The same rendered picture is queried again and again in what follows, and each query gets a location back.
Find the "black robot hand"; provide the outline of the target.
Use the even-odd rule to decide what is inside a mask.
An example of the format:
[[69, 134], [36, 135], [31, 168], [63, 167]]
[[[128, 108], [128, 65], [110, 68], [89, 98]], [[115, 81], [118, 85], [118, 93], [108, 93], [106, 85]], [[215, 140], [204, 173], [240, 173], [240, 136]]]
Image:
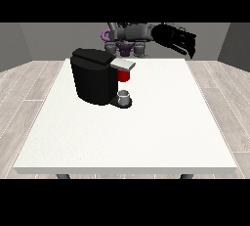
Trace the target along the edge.
[[189, 55], [191, 59], [195, 54], [196, 35], [186, 30], [162, 23], [151, 30], [151, 36], [157, 44], [182, 55]]

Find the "pale grey machine lid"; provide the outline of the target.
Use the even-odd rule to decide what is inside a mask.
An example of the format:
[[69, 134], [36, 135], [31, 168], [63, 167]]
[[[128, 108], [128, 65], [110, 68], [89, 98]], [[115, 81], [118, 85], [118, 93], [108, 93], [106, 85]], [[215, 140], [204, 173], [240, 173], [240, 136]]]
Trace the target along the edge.
[[130, 71], [136, 64], [134, 62], [130, 62], [124, 59], [115, 58], [111, 63], [110, 66], [112, 68], [116, 68], [119, 70]]

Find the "small grey cup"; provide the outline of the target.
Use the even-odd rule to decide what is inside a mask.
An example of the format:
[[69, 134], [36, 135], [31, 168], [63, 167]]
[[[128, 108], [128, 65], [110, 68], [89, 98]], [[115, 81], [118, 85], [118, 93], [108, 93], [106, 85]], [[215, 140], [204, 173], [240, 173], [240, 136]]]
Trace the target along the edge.
[[130, 94], [127, 90], [120, 90], [117, 93], [118, 104], [121, 106], [126, 106], [130, 102]]

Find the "black coffee machine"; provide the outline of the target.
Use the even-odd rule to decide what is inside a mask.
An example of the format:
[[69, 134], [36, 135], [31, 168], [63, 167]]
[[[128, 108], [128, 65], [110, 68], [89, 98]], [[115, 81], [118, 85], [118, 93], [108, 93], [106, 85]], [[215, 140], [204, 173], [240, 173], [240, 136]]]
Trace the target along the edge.
[[120, 109], [132, 106], [118, 104], [117, 69], [110, 63], [117, 58], [109, 52], [97, 49], [78, 48], [72, 52], [70, 64], [77, 95], [92, 105], [113, 105]]

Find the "red pod holder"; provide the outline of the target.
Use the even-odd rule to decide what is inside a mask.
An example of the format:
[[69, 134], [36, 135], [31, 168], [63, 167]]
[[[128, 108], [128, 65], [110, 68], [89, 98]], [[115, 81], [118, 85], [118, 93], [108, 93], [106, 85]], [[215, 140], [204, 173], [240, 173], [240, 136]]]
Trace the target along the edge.
[[126, 82], [130, 79], [130, 72], [125, 70], [118, 69], [117, 71], [117, 80], [120, 82]]

